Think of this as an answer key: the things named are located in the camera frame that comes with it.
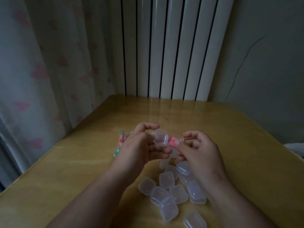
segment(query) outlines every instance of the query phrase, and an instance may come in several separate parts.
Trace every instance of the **forearm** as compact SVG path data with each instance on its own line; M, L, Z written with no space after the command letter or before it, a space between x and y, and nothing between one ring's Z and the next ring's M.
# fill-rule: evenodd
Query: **forearm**
M109 227L125 189L124 183L107 171L47 227Z
M207 193L207 197L217 210L224 227L276 227L228 179L217 182L208 192L210 193Z

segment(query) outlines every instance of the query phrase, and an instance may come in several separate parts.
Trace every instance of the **curtain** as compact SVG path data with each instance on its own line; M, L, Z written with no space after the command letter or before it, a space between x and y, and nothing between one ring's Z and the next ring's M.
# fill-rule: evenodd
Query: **curtain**
M0 0L0 182L115 94L106 0Z

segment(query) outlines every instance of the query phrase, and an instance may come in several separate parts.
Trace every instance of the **table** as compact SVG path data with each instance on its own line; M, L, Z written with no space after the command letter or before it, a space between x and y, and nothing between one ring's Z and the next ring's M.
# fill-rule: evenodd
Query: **table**
M203 130L218 144L229 178L279 227L303 227L304 162L244 114L225 103L110 96L0 196L0 227L44 227L114 160L119 129L155 122L170 133ZM137 189L144 176L158 183L149 162L123 195L112 227L184 227L196 209L208 228L221 227L210 203L178 206L168 224Z

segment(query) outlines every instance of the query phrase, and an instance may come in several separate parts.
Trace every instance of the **skin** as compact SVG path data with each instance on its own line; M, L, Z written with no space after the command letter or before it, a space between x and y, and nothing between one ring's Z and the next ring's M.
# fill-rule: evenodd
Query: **skin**
M156 146L145 130L159 125L140 123L123 143L110 168L63 209L47 227L109 227L126 188L151 160L167 159L172 150ZM224 227L276 227L229 181L217 145L201 131L183 133L177 141L179 160L187 160Z

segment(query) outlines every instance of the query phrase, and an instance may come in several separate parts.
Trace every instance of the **wall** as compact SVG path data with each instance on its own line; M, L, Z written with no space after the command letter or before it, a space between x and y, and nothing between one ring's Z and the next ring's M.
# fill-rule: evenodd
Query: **wall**
M234 0L208 100L304 142L304 0Z

